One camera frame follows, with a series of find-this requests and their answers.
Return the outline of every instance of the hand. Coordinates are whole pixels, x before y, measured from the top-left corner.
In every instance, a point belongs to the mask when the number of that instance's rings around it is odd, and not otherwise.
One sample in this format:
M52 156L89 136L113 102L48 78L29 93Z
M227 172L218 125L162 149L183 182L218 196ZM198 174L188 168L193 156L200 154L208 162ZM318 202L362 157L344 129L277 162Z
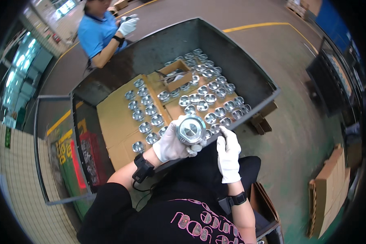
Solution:
M220 126L223 136L217 138L218 169L222 174L222 183L234 183L241 179L239 175L239 154L241 147L236 134Z
M129 17L130 17L131 19L134 19L134 18L136 18L137 16L138 16L138 14L132 14L132 15L130 15ZM127 18L127 16L122 16L122 17L121 17L121 23L125 22L125 21L126 21L126 18Z
M134 18L123 22L121 26L118 28L118 31L121 32L123 36L126 36L127 34L136 29L138 20L139 18Z
M163 163L174 159L195 157L206 145L206 139L203 139L199 144L192 146L188 146L180 142L176 137L175 128L181 123L183 118L184 116L181 115L178 120L173 120L171 124L169 124L163 137L153 144L153 150Z

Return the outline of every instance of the blue polo shirt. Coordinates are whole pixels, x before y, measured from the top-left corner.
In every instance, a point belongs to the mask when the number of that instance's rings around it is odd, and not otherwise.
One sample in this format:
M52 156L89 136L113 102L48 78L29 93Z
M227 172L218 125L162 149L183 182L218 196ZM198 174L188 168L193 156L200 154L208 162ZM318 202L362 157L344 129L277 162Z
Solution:
M115 17L108 11L105 12L103 19L84 15L79 25L78 37L80 45L90 59L110 43L112 36L118 30L115 22ZM117 48L115 53L121 51L125 46L127 46L126 41L123 42L121 48Z

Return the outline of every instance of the black shirt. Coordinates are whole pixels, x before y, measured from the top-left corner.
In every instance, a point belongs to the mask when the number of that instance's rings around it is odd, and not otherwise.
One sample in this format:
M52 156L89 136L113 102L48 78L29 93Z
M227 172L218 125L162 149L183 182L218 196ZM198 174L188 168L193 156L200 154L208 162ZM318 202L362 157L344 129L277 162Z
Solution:
M237 228L221 215L218 203L200 186L177 184L153 194L139 212L125 187L105 184L84 217L78 240L83 244L244 243Z

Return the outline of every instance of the woman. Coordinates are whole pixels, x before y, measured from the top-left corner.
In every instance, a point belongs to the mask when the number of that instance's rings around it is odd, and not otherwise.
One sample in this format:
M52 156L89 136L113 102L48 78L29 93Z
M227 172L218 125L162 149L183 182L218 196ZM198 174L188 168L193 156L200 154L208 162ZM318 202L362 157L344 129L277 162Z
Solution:
M124 37L136 29L139 20L133 14L127 21L126 16L116 21L107 11L111 1L87 0L78 30L81 46L98 68L103 68L114 53L127 46Z
M172 121L163 137L142 155L155 168L169 160L195 156L206 144L202 141L186 148L175 134L179 124L180 120ZM187 158L172 169L152 189L150 200L139 212L132 207L129 195L136 164L131 162L115 172L98 190L83 219L78 240L81 243L256 243L255 217L249 201L240 199L238 205L231 207L232 218L228 219L217 197L237 196L250 187L256 181L260 159L239 159L241 148L236 135L223 126L220 128L224 137L219 136L217 144L210 144L195 158Z

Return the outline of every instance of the forearm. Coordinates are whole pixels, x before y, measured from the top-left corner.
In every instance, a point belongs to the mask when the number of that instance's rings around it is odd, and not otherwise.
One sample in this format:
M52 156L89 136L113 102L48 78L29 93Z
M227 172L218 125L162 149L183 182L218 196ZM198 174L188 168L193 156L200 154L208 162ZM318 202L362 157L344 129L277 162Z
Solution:
M155 151L153 148L147 150L143 157L145 160L147 160L149 163L151 163L155 169L161 165L160 160L155 154ZM120 168L117 172L113 173L112 176L108 179L109 182L114 182L121 184L124 186L128 191L132 189L132 184L134 182L134 179L132 178L132 175L137 170L137 166L134 164L134 161L130 162L129 164L125 165L124 167Z
M241 181L229 183L229 196L236 196L244 191ZM256 243L255 215L249 201L232 206L233 224L239 230L245 243Z
M115 35L119 38L123 38L123 35L120 32L117 32ZM92 61L98 68L103 68L106 63L111 59L112 55L114 55L118 46L119 42L115 39L111 39L108 45L103 48L103 50L98 55L92 58Z

